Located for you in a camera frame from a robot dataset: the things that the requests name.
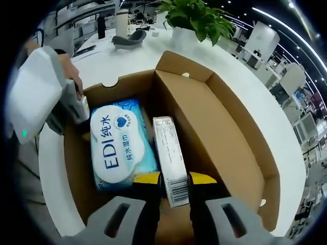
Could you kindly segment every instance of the white table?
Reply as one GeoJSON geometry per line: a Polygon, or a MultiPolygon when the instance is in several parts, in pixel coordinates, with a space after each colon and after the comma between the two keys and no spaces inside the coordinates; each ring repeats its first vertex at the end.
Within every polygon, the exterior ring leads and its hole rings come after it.
{"type": "MultiPolygon", "coordinates": [[[[111,43],[114,30],[106,31],[104,40],[97,34],[82,48],[96,44],[90,53],[73,59],[80,71],[84,88],[97,83],[112,86],[117,78],[154,69],[165,50],[171,48],[172,31],[151,31],[143,47],[132,51],[115,51],[111,43]]],[[[215,71],[238,96],[264,135],[281,178],[281,202],[276,229],[272,234],[284,236],[294,219],[306,179],[300,146],[283,110],[262,82],[241,62],[218,46],[205,40],[188,58],[215,71]]],[[[39,169],[44,198],[60,235],[75,235],[85,226],[74,204],[64,163],[63,136],[45,126],[40,135],[39,169]]]]}

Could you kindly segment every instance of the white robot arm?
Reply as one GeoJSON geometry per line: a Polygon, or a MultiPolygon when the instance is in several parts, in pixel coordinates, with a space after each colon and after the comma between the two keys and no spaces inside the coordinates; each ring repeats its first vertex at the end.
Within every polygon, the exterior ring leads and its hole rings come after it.
{"type": "Polygon", "coordinates": [[[77,124],[88,120],[87,99],[85,96],[77,99],[75,84],[65,79],[58,54],[49,46],[40,47],[13,72],[7,92],[7,134],[15,131],[19,142],[24,144],[39,133],[45,122],[63,134],[60,122],[67,114],[77,124]]]}

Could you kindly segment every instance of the barcode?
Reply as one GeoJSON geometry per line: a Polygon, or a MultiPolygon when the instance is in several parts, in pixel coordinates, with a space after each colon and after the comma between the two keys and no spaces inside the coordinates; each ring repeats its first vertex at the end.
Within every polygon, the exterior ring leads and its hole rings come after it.
{"type": "Polygon", "coordinates": [[[168,182],[170,198],[173,203],[177,203],[189,198],[188,178],[180,178],[168,182]]]}

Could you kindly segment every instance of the heart logo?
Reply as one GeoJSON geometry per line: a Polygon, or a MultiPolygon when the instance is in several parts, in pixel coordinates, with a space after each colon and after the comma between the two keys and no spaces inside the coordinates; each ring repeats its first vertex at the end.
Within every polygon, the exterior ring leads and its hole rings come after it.
{"type": "Polygon", "coordinates": [[[126,124],[127,120],[124,119],[123,117],[118,117],[117,118],[117,126],[119,128],[122,128],[126,124]]]}

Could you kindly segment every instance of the wet wipes package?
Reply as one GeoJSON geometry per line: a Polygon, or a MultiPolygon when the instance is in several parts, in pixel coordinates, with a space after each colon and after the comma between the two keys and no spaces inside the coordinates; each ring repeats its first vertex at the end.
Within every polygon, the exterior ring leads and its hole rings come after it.
{"type": "Polygon", "coordinates": [[[135,175],[158,171],[138,100],[95,109],[91,114],[90,134],[98,190],[129,187],[135,175]]]}

